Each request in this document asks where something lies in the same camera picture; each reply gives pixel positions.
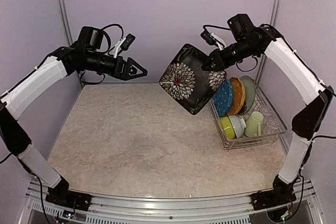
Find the orange polka dot plate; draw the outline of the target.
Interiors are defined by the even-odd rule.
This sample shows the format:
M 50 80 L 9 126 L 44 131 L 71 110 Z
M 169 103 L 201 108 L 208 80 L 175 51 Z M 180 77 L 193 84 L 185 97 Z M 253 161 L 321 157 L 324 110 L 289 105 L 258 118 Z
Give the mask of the orange polka dot plate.
M 239 78 L 231 77 L 230 82 L 233 87 L 233 101 L 227 115 L 235 115 L 244 106 L 246 91 L 244 84 Z

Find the light green floral plate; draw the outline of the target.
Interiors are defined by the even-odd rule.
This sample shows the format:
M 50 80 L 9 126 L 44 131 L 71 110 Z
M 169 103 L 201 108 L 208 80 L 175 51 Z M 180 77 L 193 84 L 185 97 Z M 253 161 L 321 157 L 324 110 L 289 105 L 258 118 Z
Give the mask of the light green floral plate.
M 256 85 L 254 80 L 249 76 L 240 77 L 240 81 L 243 83 L 245 87 L 245 101 L 244 105 L 238 114 L 246 114 L 251 109 L 255 96 L 256 96 Z

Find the blue polka dot plate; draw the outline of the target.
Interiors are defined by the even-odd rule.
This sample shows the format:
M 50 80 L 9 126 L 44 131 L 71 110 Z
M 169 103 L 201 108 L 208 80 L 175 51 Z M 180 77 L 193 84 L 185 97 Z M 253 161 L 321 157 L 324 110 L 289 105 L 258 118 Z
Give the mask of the blue polka dot plate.
M 225 80 L 217 90 L 213 102 L 218 116 L 225 116 L 228 113 L 233 103 L 233 86 L 229 80 Z

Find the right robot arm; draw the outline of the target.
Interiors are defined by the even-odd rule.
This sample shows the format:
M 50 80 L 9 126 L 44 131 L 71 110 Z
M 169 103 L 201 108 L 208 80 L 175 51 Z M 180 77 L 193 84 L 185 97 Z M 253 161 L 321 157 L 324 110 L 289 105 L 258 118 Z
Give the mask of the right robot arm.
M 202 69 L 225 70 L 247 57 L 265 55 L 288 77 L 306 105 L 292 119 L 291 144 L 272 189 L 251 196 L 258 204 L 280 205 L 294 201 L 293 185 L 310 156 L 313 141 L 318 138 L 316 133 L 335 97 L 334 91 L 318 78 L 273 26 L 257 27 L 247 14 L 237 14 L 227 23 L 235 43 L 212 51 Z

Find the black square floral plate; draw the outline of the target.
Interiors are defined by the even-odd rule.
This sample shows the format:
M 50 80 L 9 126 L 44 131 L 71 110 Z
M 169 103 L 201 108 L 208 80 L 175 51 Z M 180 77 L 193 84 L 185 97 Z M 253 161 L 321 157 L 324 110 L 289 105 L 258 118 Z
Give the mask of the black square floral plate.
M 185 44 L 162 74 L 159 85 L 179 105 L 196 115 L 227 78 L 226 71 L 204 71 L 207 55 Z

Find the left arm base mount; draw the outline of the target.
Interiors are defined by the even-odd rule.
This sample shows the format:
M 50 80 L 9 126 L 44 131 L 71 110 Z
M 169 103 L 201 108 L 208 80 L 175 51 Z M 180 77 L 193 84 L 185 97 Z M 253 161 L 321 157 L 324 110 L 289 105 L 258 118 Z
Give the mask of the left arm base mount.
M 48 193 L 46 201 L 55 205 L 71 208 L 74 210 L 88 211 L 92 196 L 90 194 L 69 191 L 65 198 Z

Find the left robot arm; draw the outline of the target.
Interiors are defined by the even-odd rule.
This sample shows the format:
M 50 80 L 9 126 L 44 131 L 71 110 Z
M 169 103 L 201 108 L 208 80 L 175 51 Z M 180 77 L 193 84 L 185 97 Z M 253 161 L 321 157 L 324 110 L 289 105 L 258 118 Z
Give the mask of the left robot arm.
M 72 207 L 81 199 L 90 200 L 91 196 L 81 196 L 69 190 L 69 183 L 33 146 L 18 119 L 45 91 L 74 72 L 93 71 L 122 81 L 145 77 L 148 74 L 146 69 L 132 58 L 124 60 L 120 56 L 134 41 L 132 34 L 121 35 L 119 41 L 111 46 L 105 27 L 84 26 L 72 45 L 48 54 L 28 75 L 1 95 L 1 138 L 21 165 L 47 185 L 48 202 Z

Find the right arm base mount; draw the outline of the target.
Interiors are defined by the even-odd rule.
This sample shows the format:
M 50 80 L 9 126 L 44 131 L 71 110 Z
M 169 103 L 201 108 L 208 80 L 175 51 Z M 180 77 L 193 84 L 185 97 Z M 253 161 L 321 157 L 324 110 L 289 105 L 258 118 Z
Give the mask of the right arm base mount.
M 295 193 L 276 196 L 273 190 L 258 191 L 250 197 L 254 211 L 291 203 L 297 199 Z

